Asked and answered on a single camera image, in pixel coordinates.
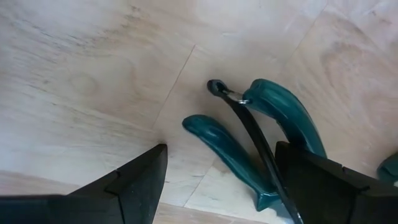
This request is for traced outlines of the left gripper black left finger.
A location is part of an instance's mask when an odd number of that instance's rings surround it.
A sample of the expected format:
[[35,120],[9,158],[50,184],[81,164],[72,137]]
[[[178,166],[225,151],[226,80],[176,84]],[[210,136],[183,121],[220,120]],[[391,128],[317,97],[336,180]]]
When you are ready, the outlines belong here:
[[151,224],[167,164],[167,145],[158,144],[67,195],[3,195],[1,223]]

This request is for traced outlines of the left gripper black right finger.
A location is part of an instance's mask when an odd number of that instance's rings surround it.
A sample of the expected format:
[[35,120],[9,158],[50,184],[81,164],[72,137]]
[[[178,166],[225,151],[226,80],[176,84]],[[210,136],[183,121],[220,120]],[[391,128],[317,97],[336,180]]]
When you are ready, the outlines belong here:
[[397,187],[279,141],[275,160],[304,223],[397,224]]

